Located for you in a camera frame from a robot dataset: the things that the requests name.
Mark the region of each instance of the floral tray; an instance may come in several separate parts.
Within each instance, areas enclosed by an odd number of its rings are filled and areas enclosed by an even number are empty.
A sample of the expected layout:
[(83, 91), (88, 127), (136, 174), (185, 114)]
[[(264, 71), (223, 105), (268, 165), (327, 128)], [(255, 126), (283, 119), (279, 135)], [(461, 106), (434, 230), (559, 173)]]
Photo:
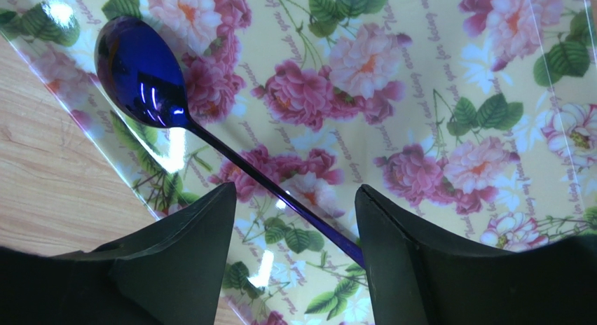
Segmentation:
[(371, 324), (364, 271), (203, 141), (119, 113), (98, 31), (144, 18), (191, 111), (358, 241), (370, 184), (512, 251), (597, 233), (589, 0), (0, 0), (0, 27), (159, 219), (224, 181), (238, 210), (222, 294), (246, 324)]

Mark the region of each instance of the spoon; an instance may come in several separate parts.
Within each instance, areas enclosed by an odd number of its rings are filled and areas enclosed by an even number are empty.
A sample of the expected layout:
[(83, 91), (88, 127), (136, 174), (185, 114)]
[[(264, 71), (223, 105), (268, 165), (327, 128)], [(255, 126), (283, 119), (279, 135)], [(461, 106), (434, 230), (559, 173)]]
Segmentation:
[(364, 268), (362, 250), (354, 242), (313, 214), (191, 118), (178, 61), (153, 28), (134, 17), (124, 16), (109, 21), (97, 39), (95, 65), (99, 81), (122, 112), (151, 127), (181, 127), (192, 132), (291, 207)]

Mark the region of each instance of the spoon handle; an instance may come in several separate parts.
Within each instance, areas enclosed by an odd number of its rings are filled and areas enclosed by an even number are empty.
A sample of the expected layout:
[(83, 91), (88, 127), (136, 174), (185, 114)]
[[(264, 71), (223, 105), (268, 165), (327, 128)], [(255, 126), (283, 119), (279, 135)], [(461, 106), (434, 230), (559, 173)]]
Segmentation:
[(197, 135), (203, 141), (213, 146), (218, 150), (224, 157), (228, 158), (232, 163), (237, 165), (242, 171), (246, 172), (253, 179), (255, 179), (264, 188), (275, 194), (281, 201), (291, 207), (296, 213), (302, 216), (305, 220), (311, 223), (316, 229), (322, 232), (327, 238), (329, 238), (338, 248), (342, 249), (350, 258), (352, 258), (358, 265), (365, 268), (365, 262), (363, 259), (363, 252), (354, 242), (350, 241), (346, 236), (340, 234), (337, 230), (332, 228), (329, 224), (323, 221), (320, 217), (313, 214), (305, 205), (301, 204), (297, 199), (293, 198), (290, 194), (282, 190), (276, 183), (266, 177), (261, 171), (249, 164), (243, 157), (236, 153), (233, 149), (229, 148), (225, 143), (215, 137), (213, 134), (208, 132), (204, 127), (196, 124), (189, 123), (184, 127), (188, 131)]

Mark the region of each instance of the metallic blue spoon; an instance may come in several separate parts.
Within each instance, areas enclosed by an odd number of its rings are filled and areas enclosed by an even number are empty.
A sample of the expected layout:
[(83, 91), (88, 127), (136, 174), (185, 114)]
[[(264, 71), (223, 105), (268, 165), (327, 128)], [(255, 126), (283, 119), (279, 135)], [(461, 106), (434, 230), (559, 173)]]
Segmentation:
[(182, 127), (213, 146), (277, 196), (364, 268), (361, 249), (333, 229), (225, 143), (193, 121), (182, 71), (168, 45), (138, 18), (118, 17), (99, 33), (95, 49), (97, 77), (114, 104), (151, 127)]

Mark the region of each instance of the blue spoon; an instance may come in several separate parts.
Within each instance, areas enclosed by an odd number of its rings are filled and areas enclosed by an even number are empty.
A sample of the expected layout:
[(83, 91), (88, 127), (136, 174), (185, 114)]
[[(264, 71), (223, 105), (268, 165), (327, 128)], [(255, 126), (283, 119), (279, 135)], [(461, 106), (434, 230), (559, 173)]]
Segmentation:
[(151, 127), (182, 127), (213, 146), (277, 196), (364, 268), (361, 249), (225, 143), (195, 123), (188, 112), (182, 71), (168, 45), (138, 18), (118, 17), (102, 28), (95, 50), (97, 76), (114, 104)]

